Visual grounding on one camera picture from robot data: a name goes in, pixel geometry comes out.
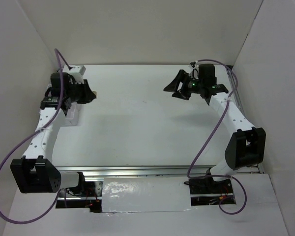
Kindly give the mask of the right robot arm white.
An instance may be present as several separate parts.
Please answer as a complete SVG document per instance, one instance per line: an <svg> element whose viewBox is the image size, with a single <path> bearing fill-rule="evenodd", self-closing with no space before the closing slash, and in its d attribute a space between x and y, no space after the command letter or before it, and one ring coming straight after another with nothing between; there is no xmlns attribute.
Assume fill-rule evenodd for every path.
<svg viewBox="0 0 295 236"><path fill-rule="evenodd" d="M232 92L217 82L215 65L191 63L191 72L180 70L176 77L163 89L172 96L189 100L198 94L220 116L218 124L224 124L230 140L224 159L206 172L205 188L217 192L222 181L236 174L241 168L263 162L266 132L255 127L231 99Z"/></svg>

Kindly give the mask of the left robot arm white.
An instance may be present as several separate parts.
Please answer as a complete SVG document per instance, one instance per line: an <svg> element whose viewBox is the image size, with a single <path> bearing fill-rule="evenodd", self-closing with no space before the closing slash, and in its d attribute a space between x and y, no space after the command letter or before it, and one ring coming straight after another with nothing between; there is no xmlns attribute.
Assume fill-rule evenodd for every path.
<svg viewBox="0 0 295 236"><path fill-rule="evenodd" d="M51 74L51 86L40 103L36 134L20 159L10 169L21 193L56 193L63 187L60 171L52 164L57 135L62 126L77 125L78 104L96 98L83 72L71 69Z"/></svg>

